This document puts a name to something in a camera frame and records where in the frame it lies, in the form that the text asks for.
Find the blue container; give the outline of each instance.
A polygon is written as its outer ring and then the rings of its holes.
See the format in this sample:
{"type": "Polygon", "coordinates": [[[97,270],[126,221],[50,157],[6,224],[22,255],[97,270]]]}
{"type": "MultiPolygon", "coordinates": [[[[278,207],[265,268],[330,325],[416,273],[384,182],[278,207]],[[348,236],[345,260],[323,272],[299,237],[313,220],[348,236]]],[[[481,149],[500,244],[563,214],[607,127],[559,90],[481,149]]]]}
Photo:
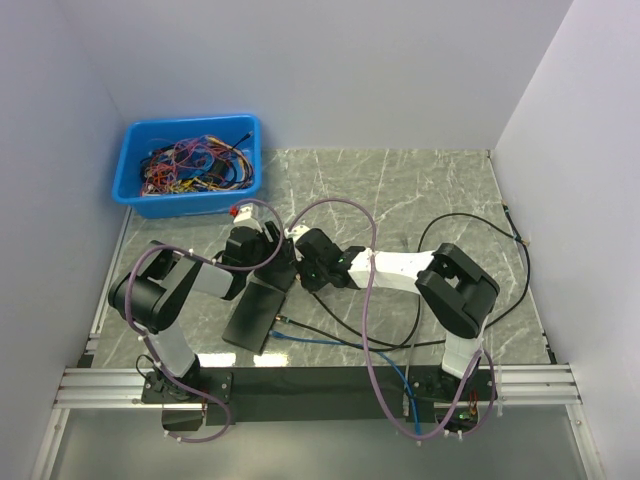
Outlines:
{"type": "Polygon", "coordinates": [[[143,217],[164,218],[226,212],[237,201],[254,197],[261,184],[260,122],[255,116],[229,115],[148,120],[136,122],[127,130],[120,150],[120,159],[111,194],[116,202],[132,206],[143,217]],[[229,145],[234,145],[248,132],[253,132],[253,135],[238,145],[238,148],[253,165],[254,176],[250,187],[228,192],[140,196],[142,188],[140,162],[150,156],[152,150],[185,138],[195,138],[202,135],[213,135],[229,145]]]}

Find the white wall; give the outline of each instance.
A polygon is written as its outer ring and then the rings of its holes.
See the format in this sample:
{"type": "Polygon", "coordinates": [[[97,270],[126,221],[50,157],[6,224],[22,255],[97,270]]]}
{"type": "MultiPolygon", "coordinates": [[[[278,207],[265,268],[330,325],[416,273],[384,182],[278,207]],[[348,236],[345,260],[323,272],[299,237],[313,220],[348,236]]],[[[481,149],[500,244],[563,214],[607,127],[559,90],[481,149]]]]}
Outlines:
{"type": "Polygon", "coordinates": [[[269,146],[494,147],[570,0],[59,0],[126,121],[269,146]]]}
{"type": "Polygon", "coordinates": [[[26,478],[123,210],[123,122],[51,0],[0,2],[0,477],[26,478]]]}
{"type": "Polygon", "coordinates": [[[502,135],[500,186],[609,478],[638,478],[640,3],[575,0],[502,135]]]}

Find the marble tabletop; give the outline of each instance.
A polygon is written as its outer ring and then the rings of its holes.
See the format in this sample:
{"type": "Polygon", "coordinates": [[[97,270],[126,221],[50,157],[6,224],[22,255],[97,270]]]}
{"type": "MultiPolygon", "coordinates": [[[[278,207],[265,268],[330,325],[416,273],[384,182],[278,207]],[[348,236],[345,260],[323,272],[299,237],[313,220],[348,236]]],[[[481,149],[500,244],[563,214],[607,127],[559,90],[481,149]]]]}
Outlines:
{"type": "MultiPolygon", "coordinates": [[[[414,251],[425,226],[433,218],[450,212],[474,213],[509,230],[486,151],[274,150],[263,152],[263,172],[260,198],[277,209],[285,224],[314,200],[330,196],[350,198],[373,214],[379,227],[379,250],[414,251]]],[[[347,205],[319,206],[305,216],[304,223],[321,228],[342,247],[370,242],[368,221],[361,212],[347,205]]],[[[231,218],[225,214],[148,220],[134,213],[125,233],[116,275],[120,268],[135,260],[151,240],[213,256],[223,248],[231,227],[231,218]]],[[[434,225],[423,249],[433,250],[442,242],[460,246],[500,285],[500,295],[490,319],[521,295],[525,272],[511,239],[476,220],[454,217],[434,225]]],[[[363,291],[339,290],[329,285],[318,295],[337,315],[360,330],[363,291]]],[[[262,356],[258,356],[229,345],[221,334],[236,303],[237,299],[225,302],[200,292],[192,292],[185,302],[179,321],[203,365],[364,365],[362,352],[348,347],[269,338],[262,356]]],[[[369,335],[400,342],[413,325],[416,304],[416,296],[411,293],[375,290],[369,308],[369,335]]],[[[443,328],[433,314],[425,310],[419,340],[443,339],[443,328]]],[[[341,338],[359,340],[337,325],[298,282],[289,291],[282,313],[341,338]]],[[[114,309],[105,309],[102,320],[93,367],[132,367],[136,357],[144,353],[144,345],[137,341],[114,309]]],[[[293,325],[278,323],[275,328],[293,336],[321,338],[293,325]]],[[[501,364],[549,363],[545,345],[530,294],[485,334],[485,346],[501,364]]],[[[442,353],[442,345],[421,347],[414,352],[412,363],[438,364],[442,353]]],[[[398,363],[406,363],[406,351],[393,352],[390,356],[398,363]]],[[[376,364],[384,363],[374,357],[376,364]]]]}

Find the purple cable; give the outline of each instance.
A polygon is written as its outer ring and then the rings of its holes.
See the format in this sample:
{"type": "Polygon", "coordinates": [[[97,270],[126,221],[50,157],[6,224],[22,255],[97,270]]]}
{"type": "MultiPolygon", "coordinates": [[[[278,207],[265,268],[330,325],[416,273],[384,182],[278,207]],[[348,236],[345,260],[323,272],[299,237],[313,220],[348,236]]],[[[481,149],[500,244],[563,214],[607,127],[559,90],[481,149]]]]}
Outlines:
{"type": "MultiPolygon", "coordinates": [[[[273,260],[275,258],[275,256],[278,254],[278,252],[280,251],[280,248],[282,247],[282,243],[284,242],[284,226],[282,224],[282,219],[280,218],[280,216],[278,215],[278,212],[275,211],[275,209],[269,205],[266,202],[263,202],[262,200],[257,200],[255,198],[250,198],[250,199],[245,199],[245,200],[241,200],[240,202],[236,203],[235,205],[233,205],[233,207],[237,207],[239,205],[243,205],[245,203],[255,203],[255,204],[259,204],[259,205],[263,205],[265,207],[267,207],[271,213],[274,214],[274,216],[276,217],[276,221],[278,222],[278,226],[280,227],[280,239],[278,241],[278,245],[276,246],[276,249],[274,250],[274,252],[271,254],[271,256],[269,258],[267,258],[264,262],[259,263],[258,265],[254,265],[252,267],[231,267],[231,266],[226,266],[226,265],[216,265],[218,267],[224,267],[225,270],[234,270],[234,271],[250,271],[250,270],[256,270],[258,268],[263,267],[264,265],[268,264],[271,260],[273,260]]],[[[197,260],[200,260],[201,262],[204,263],[208,263],[208,264],[212,264],[213,262],[207,258],[201,257],[199,255],[194,255],[192,253],[190,253],[188,250],[185,250],[184,248],[180,248],[180,247],[174,247],[171,245],[156,245],[154,247],[151,247],[149,250],[147,250],[146,252],[144,252],[140,258],[138,259],[138,261],[135,263],[135,265],[133,266],[133,268],[131,269],[131,273],[129,275],[129,281],[127,282],[127,289],[125,291],[125,296],[124,296],[124,316],[125,316],[125,320],[127,321],[127,323],[129,324],[129,326],[138,334],[141,335],[144,338],[144,344],[147,346],[147,349],[149,350],[149,353],[151,354],[151,357],[154,359],[154,361],[156,362],[160,362],[160,357],[158,356],[158,352],[156,352],[156,349],[154,348],[153,344],[151,343],[151,341],[147,338],[147,332],[141,328],[138,328],[134,322],[133,319],[133,314],[131,311],[131,295],[133,293],[133,285],[135,282],[132,282],[131,279],[135,279],[138,276],[138,271],[140,270],[140,268],[142,268],[142,264],[145,262],[145,260],[147,258],[149,258],[153,253],[158,252],[160,250],[171,250],[174,252],[178,252],[178,253],[182,253],[185,256],[189,256],[192,258],[195,258],[197,260]]],[[[231,425],[231,410],[229,409],[229,407],[219,398],[214,397],[213,395],[210,395],[206,392],[202,392],[200,390],[197,390],[195,388],[192,388],[188,385],[185,385],[184,383],[182,383],[181,381],[179,381],[172,372],[170,372],[166,367],[164,367],[164,365],[160,364],[160,370],[162,371],[162,373],[169,379],[169,381],[171,381],[171,383],[173,383],[174,385],[182,388],[183,390],[192,393],[193,395],[197,395],[199,397],[204,398],[205,400],[208,400],[210,402],[215,403],[216,405],[219,405],[225,412],[226,414],[226,421],[224,426],[215,434],[210,435],[208,437],[203,437],[203,438],[188,438],[188,437],[181,437],[175,433],[169,433],[169,436],[179,439],[180,441],[184,442],[184,443],[204,443],[204,442],[208,442],[210,440],[215,440],[216,438],[222,436],[227,429],[229,428],[229,426],[231,425]]]]}
{"type": "MultiPolygon", "coordinates": [[[[453,416],[453,413],[454,413],[454,411],[456,409],[456,405],[457,405],[458,401],[460,400],[460,397],[462,396],[462,391],[464,390],[464,386],[465,386],[467,380],[469,379],[469,376],[471,375],[472,370],[475,368],[476,362],[482,356],[483,350],[478,350],[475,353],[475,355],[472,357],[471,361],[469,362],[469,365],[467,366],[467,369],[465,370],[464,375],[462,376],[462,380],[460,381],[460,385],[458,386],[458,390],[456,391],[456,394],[455,394],[455,396],[453,398],[453,402],[451,403],[451,406],[447,410],[447,414],[444,416],[442,422],[439,423],[438,426],[435,429],[433,429],[431,432],[426,433],[424,435],[417,435],[417,434],[407,430],[393,416],[393,413],[391,413],[391,410],[389,409],[389,406],[387,405],[387,402],[385,401],[385,399],[384,399],[384,397],[382,395],[382,391],[380,390],[380,385],[378,384],[378,379],[376,378],[376,374],[375,374],[375,371],[373,369],[373,363],[371,362],[371,353],[369,351],[369,342],[367,340],[367,318],[368,318],[368,315],[369,315],[369,301],[371,300],[371,293],[373,292],[373,280],[374,280],[374,277],[375,277],[375,270],[376,270],[375,245],[376,245],[376,237],[377,237],[377,228],[376,228],[375,220],[373,219],[371,214],[362,205],[360,205],[359,203],[356,203],[356,202],[354,202],[352,200],[343,199],[343,198],[325,198],[323,200],[318,200],[317,202],[312,203],[311,205],[306,207],[304,210],[302,210],[302,212],[300,212],[296,216],[296,218],[293,219],[289,229],[291,230],[296,225],[296,223],[298,223],[300,221],[300,218],[305,213],[307,213],[309,210],[311,210],[312,208],[314,208],[314,207],[316,207],[318,205],[321,205],[323,203],[328,203],[328,202],[346,203],[348,205],[352,205],[352,206],[356,207],[358,210],[360,210],[362,213],[364,213],[364,215],[367,217],[367,219],[371,223],[371,245],[370,245],[370,248],[372,250],[372,254],[371,254],[371,273],[369,274],[369,281],[367,283],[367,289],[366,289],[365,298],[364,298],[364,306],[362,308],[362,348],[363,348],[363,351],[364,351],[365,362],[367,364],[367,371],[369,372],[369,379],[371,381],[371,386],[373,387],[373,391],[374,391],[374,393],[376,395],[376,398],[378,399],[378,403],[380,404],[380,407],[382,408],[382,411],[384,412],[385,416],[398,429],[398,431],[400,431],[403,435],[405,435],[405,436],[407,436],[409,438],[413,438],[414,440],[428,440],[428,439],[431,439],[431,438],[435,437],[440,431],[444,430],[444,426],[449,422],[449,420],[453,416]]],[[[487,357],[487,360],[489,362],[489,369],[490,369],[490,372],[491,372],[491,385],[492,385],[492,387],[491,387],[491,390],[492,390],[492,392],[491,392],[491,400],[489,401],[489,406],[487,407],[486,413],[482,416],[482,418],[477,423],[477,425],[475,427],[473,427],[471,430],[469,430],[468,432],[466,432],[464,435],[469,435],[470,433],[473,433],[476,430],[478,430],[478,428],[480,428],[485,423],[486,419],[489,416],[489,413],[493,409],[493,399],[494,399],[495,394],[496,394],[495,372],[494,372],[494,368],[493,368],[493,360],[492,360],[491,356],[489,355],[489,352],[484,350],[484,354],[487,357]]]]}

